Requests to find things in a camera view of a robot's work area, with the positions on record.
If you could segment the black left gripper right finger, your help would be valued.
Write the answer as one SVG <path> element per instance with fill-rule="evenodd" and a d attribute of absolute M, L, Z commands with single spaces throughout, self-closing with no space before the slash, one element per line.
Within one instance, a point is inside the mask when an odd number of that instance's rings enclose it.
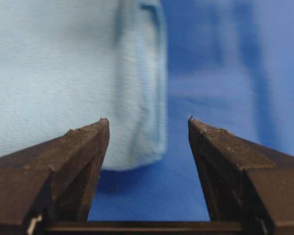
<path fill-rule="evenodd" d="M 214 222 L 244 235 L 294 235 L 294 156 L 195 119 L 188 138 Z"/>

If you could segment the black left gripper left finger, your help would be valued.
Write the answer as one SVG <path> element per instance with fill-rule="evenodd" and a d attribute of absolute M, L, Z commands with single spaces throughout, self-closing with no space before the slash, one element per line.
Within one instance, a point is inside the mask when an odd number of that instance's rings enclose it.
<path fill-rule="evenodd" d="M 102 118 L 0 157 L 0 235 L 31 235 L 43 219 L 87 221 L 109 139 Z"/>

